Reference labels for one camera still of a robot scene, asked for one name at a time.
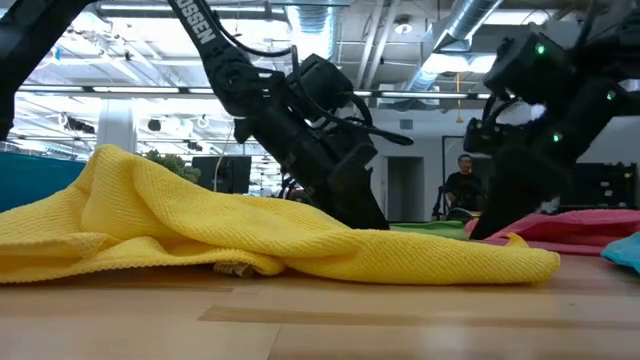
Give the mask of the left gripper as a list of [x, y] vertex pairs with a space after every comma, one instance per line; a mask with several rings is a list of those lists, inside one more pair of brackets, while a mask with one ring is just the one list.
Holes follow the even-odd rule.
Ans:
[[349, 186], [339, 175], [341, 161], [356, 145], [373, 144], [360, 126], [319, 132], [283, 106], [266, 106], [234, 125], [237, 142], [257, 140], [332, 218], [354, 229], [389, 229], [371, 189]]

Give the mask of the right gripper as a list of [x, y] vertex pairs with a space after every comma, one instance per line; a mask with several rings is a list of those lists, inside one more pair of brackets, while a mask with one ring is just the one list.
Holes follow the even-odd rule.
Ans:
[[567, 169], [627, 103], [628, 93], [617, 82], [596, 77], [560, 107], [523, 124], [496, 163], [471, 238], [486, 239], [558, 197], [568, 188]]

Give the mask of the green microfiber towel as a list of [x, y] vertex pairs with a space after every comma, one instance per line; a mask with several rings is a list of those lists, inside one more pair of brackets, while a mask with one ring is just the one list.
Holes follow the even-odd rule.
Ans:
[[393, 231], [415, 232], [466, 241], [469, 237], [465, 233], [464, 228], [465, 224], [460, 221], [390, 224], [390, 229]]

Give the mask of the yellow microfiber towel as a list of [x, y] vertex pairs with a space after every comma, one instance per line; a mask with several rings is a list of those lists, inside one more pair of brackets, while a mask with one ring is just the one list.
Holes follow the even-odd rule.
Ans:
[[65, 189], [0, 213], [0, 284], [196, 264], [366, 283], [521, 284], [549, 280], [560, 257], [516, 234], [498, 246], [352, 229], [304, 204], [208, 191], [113, 145]]

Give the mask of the pink microfiber towel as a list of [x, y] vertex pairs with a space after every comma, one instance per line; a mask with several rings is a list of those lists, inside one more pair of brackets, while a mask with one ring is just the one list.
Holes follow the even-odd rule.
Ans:
[[481, 243], [599, 256], [609, 243], [637, 232], [640, 232], [640, 210], [592, 209], [557, 215], [533, 213]]

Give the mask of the light blue microfiber towel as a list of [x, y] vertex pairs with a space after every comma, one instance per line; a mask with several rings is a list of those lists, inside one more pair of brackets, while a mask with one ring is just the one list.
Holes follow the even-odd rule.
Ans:
[[640, 275], [640, 232], [609, 243], [601, 256]]

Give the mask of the person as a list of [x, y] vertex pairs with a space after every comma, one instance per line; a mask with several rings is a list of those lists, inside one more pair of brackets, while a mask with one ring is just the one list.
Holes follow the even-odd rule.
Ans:
[[471, 212], [481, 211], [484, 205], [484, 189], [481, 178], [473, 172], [473, 159], [462, 154], [457, 160], [458, 170], [445, 181], [445, 196], [452, 208]]

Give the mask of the black cabinet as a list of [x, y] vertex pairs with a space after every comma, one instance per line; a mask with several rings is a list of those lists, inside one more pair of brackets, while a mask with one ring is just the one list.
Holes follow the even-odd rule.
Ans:
[[579, 205], [636, 209], [637, 164], [579, 163], [574, 170]]

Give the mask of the black flat screen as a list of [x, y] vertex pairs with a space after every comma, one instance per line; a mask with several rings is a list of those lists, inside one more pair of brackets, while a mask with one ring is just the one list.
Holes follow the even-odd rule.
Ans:
[[246, 194], [249, 191], [252, 159], [249, 156], [194, 157], [192, 167], [201, 174], [197, 184], [206, 189]]

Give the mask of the green artificial plant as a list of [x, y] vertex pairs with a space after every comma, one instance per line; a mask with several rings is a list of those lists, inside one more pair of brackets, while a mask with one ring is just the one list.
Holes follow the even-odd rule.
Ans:
[[199, 169], [188, 166], [181, 157], [174, 154], [163, 155], [157, 150], [150, 150], [144, 157], [192, 183], [196, 183], [201, 175]]

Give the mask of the white column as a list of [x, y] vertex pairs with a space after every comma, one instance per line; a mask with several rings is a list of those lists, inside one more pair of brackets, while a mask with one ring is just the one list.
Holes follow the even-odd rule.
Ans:
[[135, 153], [138, 119], [131, 99], [102, 99], [98, 120], [98, 145], [112, 144]]

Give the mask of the teal plastic bin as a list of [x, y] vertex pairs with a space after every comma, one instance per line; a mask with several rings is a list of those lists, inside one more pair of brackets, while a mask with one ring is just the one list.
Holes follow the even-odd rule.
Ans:
[[84, 167], [84, 162], [0, 152], [0, 212], [65, 189]]

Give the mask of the tall black metal frame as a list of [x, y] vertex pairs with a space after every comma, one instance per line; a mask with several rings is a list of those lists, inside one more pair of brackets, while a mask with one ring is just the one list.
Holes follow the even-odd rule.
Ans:
[[462, 136], [453, 135], [443, 135], [440, 139], [442, 187], [448, 176], [458, 169], [458, 156], [464, 152], [463, 140]]

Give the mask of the small silver spiral duct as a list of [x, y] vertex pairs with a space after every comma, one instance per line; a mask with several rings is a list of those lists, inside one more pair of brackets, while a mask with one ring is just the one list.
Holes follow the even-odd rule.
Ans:
[[329, 6], [288, 6], [292, 42], [303, 60], [312, 54], [333, 60], [336, 40], [337, 11]]

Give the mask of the large silver ventilation duct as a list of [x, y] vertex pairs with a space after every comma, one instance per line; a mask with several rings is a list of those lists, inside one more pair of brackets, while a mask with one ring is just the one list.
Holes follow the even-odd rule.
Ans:
[[469, 64], [472, 37], [503, 0], [455, 0], [451, 12], [431, 23], [420, 43], [421, 64], [403, 87], [426, 92], [437, 77]]

